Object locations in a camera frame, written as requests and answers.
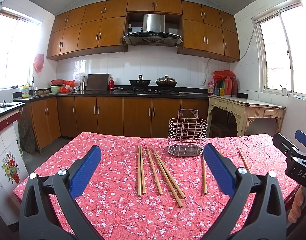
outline cabinet door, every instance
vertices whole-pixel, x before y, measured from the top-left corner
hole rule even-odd
[[[152,98],[123,98],[124,136],[151,136]]]
[[[86,6],[82,23],[101,20],[106,1],[91,3]]]
[[[61,54],[75,51],[77,49],[78,36],[80,35],[80,26],[75,25],[64,30]]]
[[[64,30],[52,33],[49,37],[47,58],[59,55],[61,53],[61,44]]]
[[[236,33],[223,30],[224,55],[240,60],[240,48]]]
[[[234,15],[220,11],[222,29],[237,33]]]
[[[70,10],[70,13],[68,15],[68,18],[66,20],[65,28],[78,25],[82,23],[84,12],[85,12],[85,6]]]
[[[128,0],[127,11],[136,12],[136,11],[145,11],[153,12],[155,8],[155,0]]]
[[[202,11],[204,23],[222,28],[219,10],[212,7],[208,7],[206,5],[202,5]]]
[[[183,20],[183,47],[205,50],[204,23]]]
[[[52,33],[58,32],[58,31],[63,30],[65,28],[68,14],[69,14],[69,12],[64,12],[64,13],[62,13],[60,15],[57,15],[55,17],[53,27],[52,27]]]
[[[182,1],[155,0],[155,12],[182,14]]]
[[[182,99],[181,108],[198,110],[198,118],[207,120],[207,113],[209,109],[208,99]],[[194,118],[194,115],[190,111],[186,111],[184,117]]]
[[[82,23],[77,50],[97,47],[101,21],[102,20]]]
[[[98,133],[123,136],[123,98],[97,97]]]
[[[98,133],[96,97],[75,97],[76,122],[78,134]]]
[[[46,112],[49,132],[52,141],[61,136],[61,129],[59,127],[58,113],[57,113],[57,100],[56,98],[47,98],[46,102]]]
[[[224,55],[222,28],[205,24],[206,51]]]
[[[125,17],[103,19],[98,37],[98,47],[122,45]]]
[[[103,19],[124,17],[128,0],[108,0],[104,8]]]
[[[57,108],[61,135],[67,137],[78,136],[74,97],[58,97]]]
[[[31,107],[37,145],[39,149],[43,149],[52,142],[45,100],[34,101],[31,103]]]
[[[152,138],[168,138],[170,119],[177,117],[181,99],[153,98]]]
[[[203,22],[202,7],[198,3],[182,1],[183,19]]]

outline gray floor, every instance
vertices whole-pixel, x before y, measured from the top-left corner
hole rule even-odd
[[[50,145],[42,149],[40,153],[35,152],[33,155],[23,151],[24,163],[28,174],[35,171],[39,166],[41,166],[48,158],[54,155],[59,149],[64,147],[69,143],[70,139],[58,138]]]

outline range hood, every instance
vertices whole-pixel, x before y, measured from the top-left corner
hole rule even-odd
[[[173,47],[181,44],[181,36],[165,32],[165,15],[144,14],[143,31],[123,37],[128,45],[151,45]]]

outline black countertop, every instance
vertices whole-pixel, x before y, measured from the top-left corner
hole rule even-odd
[[[15,102],[32,102],[42,100],[51,97],[146,97],[146,98],[189,98],[189,99],[207,99],[209,96],[206,93],[192,93],[192,92],[179,92],[178,94],[164,94],[164,93],[132,93],[131,90],[84,90],[75,93],[58,93],[58,94],[46,94],[42,96],[28,97],[28,98],[14,98]]]
[[[25,103],[19,104],[19,105],[16,105],[16,106],[1,107],[0,108],[0,117],[2,117],[3,115],[8,114],[8,113],[18,109],[18,108],[21,108],[22,106],[25,106]]]

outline pink tablecloth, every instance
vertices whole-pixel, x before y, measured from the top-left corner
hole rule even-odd
[[[235,166],[244,166],[236,146],[243,153],[252,173],[265,175],[277,172],[284,198],[297,183],[284,174],[285,157],[272,144],[267,134],[210,138],[215,148],[229,157]],[[40,176],[55,174],[60,168],[69,168],[82,158],[92,145],[102,150],[102,160],[93,174],[85,192],[76,201],[84,214],[105,239],[199,239],[223,210],[228,196],[222,194],[206,167],[207,195],[202,195],[201,157],[176,158],[166,152],[167,139],[132,138],[81,133],[55,155],[48,159],[36,172]],[[146,147],[143,147],[146,195],[137,197],[137,148],[139,145],[154,148],[164,161],[180,188],[186,195],[179,208],[168,185],[155,169],[164,194],[157,191],[149,163]],[[15,190],[23,197],[25,182]],[[51,196],[54,208],[63,228],[71,231],[55,196]],[[251,208],[254,195],[250,195],[234,231],[243,225]]]

